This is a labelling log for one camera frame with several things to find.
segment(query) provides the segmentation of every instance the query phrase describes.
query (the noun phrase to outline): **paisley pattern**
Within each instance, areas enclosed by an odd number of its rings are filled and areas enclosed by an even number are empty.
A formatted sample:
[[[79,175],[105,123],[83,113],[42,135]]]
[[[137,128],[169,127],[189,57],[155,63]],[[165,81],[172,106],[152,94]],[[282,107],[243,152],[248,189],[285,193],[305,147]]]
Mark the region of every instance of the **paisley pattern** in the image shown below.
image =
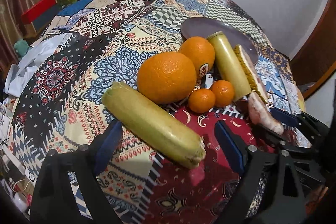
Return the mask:
[[[77,15],[71,19],[75,24],[69,41],[39,68],[15,106],[10,130],[18,124],[24,133],[23,147],[29,142],[33,151],[29,159],[19,157],[22,144],[14,141],[13,150],[26,166],[35,168],[35,176],[48,150],[72,152],[106,130],[115,118],[101,104],[103,93],[112,81],[124,81],[136,89],[141,64],[159,52],[177,51],[183,42],[180,25],[190,17],[218,19],[248,33],[260,54],[256,70],[267,89],[269,105],[294,110],[296,97],[290,94],[293,86],[286,62],[258,24],[231,0],[125,0],[107,2],[80,15],[76,23]],[[205,78],[196,88],[211,85],[216,73]],[[182,100],[165,110],[204,139],[207,156],[200,166],[182,168],[123,128],[119,146],[98,176],[99,184],[124,223],[210,224],[239,183],[214,137],[215,122],[224,120],[247,144],[264,151],[268,147],[257,142],[234,105],[195,115]],[[265,181],[259,183],[248,216],[258,209]],[[72,186],[81,213],[90,216],[80,189]]]

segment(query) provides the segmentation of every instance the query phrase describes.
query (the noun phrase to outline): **patterned tablecloth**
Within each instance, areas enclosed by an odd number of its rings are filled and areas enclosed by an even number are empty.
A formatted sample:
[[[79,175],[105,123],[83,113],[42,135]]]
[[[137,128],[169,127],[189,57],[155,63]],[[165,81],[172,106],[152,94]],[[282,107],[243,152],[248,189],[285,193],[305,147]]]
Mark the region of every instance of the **patterned tablecloth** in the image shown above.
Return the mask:
[[[49,149],[74,151],[104,132],[114,119],[101,104],[105,90],[112,81],[136,89],[144,60],[179,49],[180,25],[189,17],[221,20],[250,37],[259,52],[255,68],[267,89],[268,106],[300,113],[288,61],[231,0],[125,0],[82,16],[74,25],[65,24],[72,26],[68,42],[44,62],[14,106],[10,149],[35,177]],[[212,74],[204,79],[198,84],[210,85]],[[215,122],[223,119],[247,144],[267,147],[256,143],[235,106],[199,116],[190,113],[184,101],[166,109],[204,138],[207,155],[201,165],[187,170],[173,164],[124,130],[122,143],[98,182],[125,223],[211,223],[239,182],[214,137]],[[287,136],[300,144],[302,136],[291,130]],[[89,216],[74,174],[70,177],[78,207]],[[249,214],[258,207],[264,181],[261,178]]]

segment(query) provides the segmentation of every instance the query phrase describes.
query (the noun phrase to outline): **orange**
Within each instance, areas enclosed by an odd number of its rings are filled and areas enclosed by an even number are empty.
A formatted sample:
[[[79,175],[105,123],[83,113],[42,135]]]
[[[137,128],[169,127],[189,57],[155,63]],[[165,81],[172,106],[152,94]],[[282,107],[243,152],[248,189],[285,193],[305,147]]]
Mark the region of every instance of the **orange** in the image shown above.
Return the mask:
[[[215,105],[215,94],[209,89],[199,89],[191,92],[188,98],[188,107],[197,113],[209,111]]]
[[[203,37],[188,38],[178,51],[191,59],[196,69],[197,79],[206,75],[215,62],[215,49]]]
[[[218,80],[210,88],[216,96],[216,107],[225,107],[232,103],[235,96],[233,85],[229,81]]]
[[[156,104],[182,100],[195,84],[195,67],[179,52],[162,52],[148,58],[137,75],[138,90]]]

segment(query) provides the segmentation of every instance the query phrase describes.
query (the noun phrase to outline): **metal screw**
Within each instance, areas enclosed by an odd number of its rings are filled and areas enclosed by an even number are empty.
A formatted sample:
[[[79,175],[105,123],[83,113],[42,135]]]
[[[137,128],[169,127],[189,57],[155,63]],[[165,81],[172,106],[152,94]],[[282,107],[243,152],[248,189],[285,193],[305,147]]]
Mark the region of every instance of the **metal screw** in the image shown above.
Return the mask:
[[[89,145],[88,144],[82,144],[80,147],[79,147],[79,150],[81,151],[85,151],[85,150],[88,150],[89,149]]]
[[[50,149],[47,153],[47,156],[53,156],[53,155],[56,155],[56,154],[58,154],[56,149]]]
[[[287,150],[281,150],[281,154],[284,156],[284,157],[288,157],[289,156],[289,152]]]
[[[255,145],[249,145],[248,150],[250,150],[251,152],[255,152],[257,151],[257,147]]]

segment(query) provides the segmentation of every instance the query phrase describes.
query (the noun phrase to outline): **gray oval plate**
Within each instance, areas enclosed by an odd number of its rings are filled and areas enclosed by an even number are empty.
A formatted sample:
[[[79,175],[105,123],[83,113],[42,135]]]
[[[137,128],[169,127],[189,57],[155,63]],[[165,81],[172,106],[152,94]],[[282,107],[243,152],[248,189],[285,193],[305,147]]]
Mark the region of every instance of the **gray oval plate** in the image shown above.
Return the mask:
[[[185,39],[190,37],[207,38],[213,33],[222,31],[229,40],[232,48],[234,48],[237,44],[242,45],[244,50],[250,56],[253,64],[258,62],[258,52],[248,36],[241,33],[234,27],[225,25],[219,20],[206,17],[192,17],[183,21],[180,29],[181,34]]]

